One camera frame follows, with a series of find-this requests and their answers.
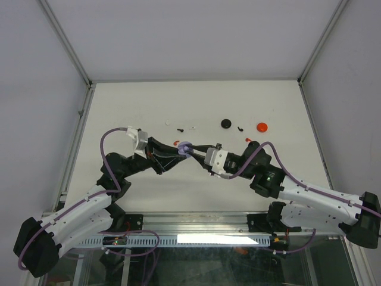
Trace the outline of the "black earbud charging case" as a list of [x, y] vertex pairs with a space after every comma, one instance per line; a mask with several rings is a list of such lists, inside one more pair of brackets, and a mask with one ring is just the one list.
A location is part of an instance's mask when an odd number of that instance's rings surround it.
[[229, 129], [232, 126], [232, 122], [229, 119], [223, 119], [220, 124], [223, 129]]

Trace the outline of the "red earbud charging case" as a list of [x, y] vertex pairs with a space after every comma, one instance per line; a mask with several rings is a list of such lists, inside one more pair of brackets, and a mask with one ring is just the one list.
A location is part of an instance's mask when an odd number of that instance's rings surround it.
[[257, 131], [264, 133], [264, 132], [267, 132], [267, 130], [268, 130], [268, 125], [266, 123], [260, 122], [259, 124], [257, 124]]

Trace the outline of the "right aluminium frame post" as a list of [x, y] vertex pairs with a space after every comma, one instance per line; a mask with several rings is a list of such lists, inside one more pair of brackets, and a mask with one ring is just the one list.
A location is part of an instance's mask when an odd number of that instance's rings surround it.
[[349, 3], [350, 3], [350, 0], [340, 0], [338, 2], [334, 12], [329, 18], [329, 21], [324, 27], [322, 34], [320, 35], [316, 45], [314, 46], [312, 53], [308, 57], [308, 60], [304, 68], [302, 69], [300, 75], [297, 78], [297, 82], [299, 85], [303, 85], [303, 82], [306, 80], [315, 61], [317, 60], [319, 53], [324, 48], [326, 42], [328, 41], [328, 38], [330, 37], [330, 34], [333, 32], [333, 29], [336, 27], [338, 21], [341, 19], [342, 14], [344, 13]]

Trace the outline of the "purple earbud charging case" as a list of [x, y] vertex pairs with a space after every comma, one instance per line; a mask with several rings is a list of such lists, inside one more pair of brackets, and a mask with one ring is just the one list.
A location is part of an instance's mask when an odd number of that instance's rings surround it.
[[188, 141], [183, 141], [177, 146], [178, 154], [189, 158], [193, 153], [192, 144]]

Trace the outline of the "aluminium mounting rail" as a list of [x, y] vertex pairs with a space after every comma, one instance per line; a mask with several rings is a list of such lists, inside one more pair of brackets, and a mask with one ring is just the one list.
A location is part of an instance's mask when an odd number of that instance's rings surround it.
[[62, 210], [37, 221], [37, 227], [51, 234], [56, 243], [66, 239], [86, 239], [93, 235], [150, 230], [158, 234], [177, 233], [271, 233], [286, 227], [268, 223], [267, 214], [259, 213], [128, 213], [118, 206], [93, 212]]

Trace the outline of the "left aluminium frame post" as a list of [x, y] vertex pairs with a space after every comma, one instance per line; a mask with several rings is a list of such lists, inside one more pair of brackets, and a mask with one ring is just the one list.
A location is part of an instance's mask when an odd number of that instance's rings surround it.
[[36, 2], [40, 6], [49, 25], [51, 26], [56, 37], [63, 46], [65, 53], [67, 54], [69, 60], [78, 72], [80, 78], [87, 87], [91, 87], [92, 81], [90, 80], [90, 77], [88, 76], [88, 73], [86, 72], [83, 64], [80, 62], [79, 57], [77, 56], [72, 44], [69, 41], [69, 38], [67, 37], [64, 29], [62, 28], [62, 25], [60, 24], [49, 2], [46, 0], [37, 0]]

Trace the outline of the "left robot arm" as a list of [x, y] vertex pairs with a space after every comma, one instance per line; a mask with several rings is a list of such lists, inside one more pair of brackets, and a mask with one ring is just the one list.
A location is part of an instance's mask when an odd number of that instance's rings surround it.
[[102, 175], [82, 198], [43, 219], [30, 217], [22, 223], [13, 248], [20, 270], [41, 277], [91, 235], [134, 231], [117, 204], [132, 185], [127, 178], [147, 169], [162, 175], [187, 158], [184, 151], [153, 137], [144, 140], [130, 157], [119, 153], [101, 155]]

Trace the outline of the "aluminium frame post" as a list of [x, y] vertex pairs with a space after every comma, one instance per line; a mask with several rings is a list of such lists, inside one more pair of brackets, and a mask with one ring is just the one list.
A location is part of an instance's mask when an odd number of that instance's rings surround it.
[[342, 14], [344, 13], [349, 3], [350, 3], [350, 0], [340, 0], [338, 2], [334, 12], [329, 18], [329, 21], [324, 27], [322, 34], [320, 35], [316, 45], [314, 46], [312, 53], [308, 57], [308, 60], [304, 68], [302, 69], [300, 75], [297, 78], [297, 82], [299, 85], [303, 85], [303, 82], [306, 80], [315, 61], [317, 60], [319, 53], [324, 48], [326, 42], [328, 41], [328, 38], [330, 37], [330, 34], [333, 32], [333, 29], [336, 27], [338, 21], [341, 19]]
[[69, 38], [67, 37], [64, 29], [62, 28], [62, 25], [60, 24], [49, 2], [46, 0], [37, 0], [36, 2], [40, 6], [49, 25], [51, 26], [56, 37], [63, 46], [65, 53], [67, 54], [69, 60], [78, 72], [80, 78], [87, 87], [91, 87], [92, 81], [90, 80], [90, 77], [88, 76], [88, 73], [86, 72], [83, 64], [80, 62], [79, 57], [77, 56], [72, 44], [69, 41]]

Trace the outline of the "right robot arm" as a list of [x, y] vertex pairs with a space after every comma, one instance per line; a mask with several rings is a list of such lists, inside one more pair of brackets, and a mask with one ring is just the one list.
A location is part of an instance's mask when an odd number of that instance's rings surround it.
[[322, 188], [294, 177], [279, 162], [277, 153], [268, 155], [265, 146], [271, 142], [248, 143], [242, 155], [212, 145], [185, 145], [185, 152], [212, 175], [231, 180], [251, 180], [256, 194], [273, 198], [268, 208], [267, 226], [279, 231], [287, 228], [311, 228], [343, 235], [364, 248], [376, 249], [380, 239], [380, 204], [377, 195], [347, 194]]

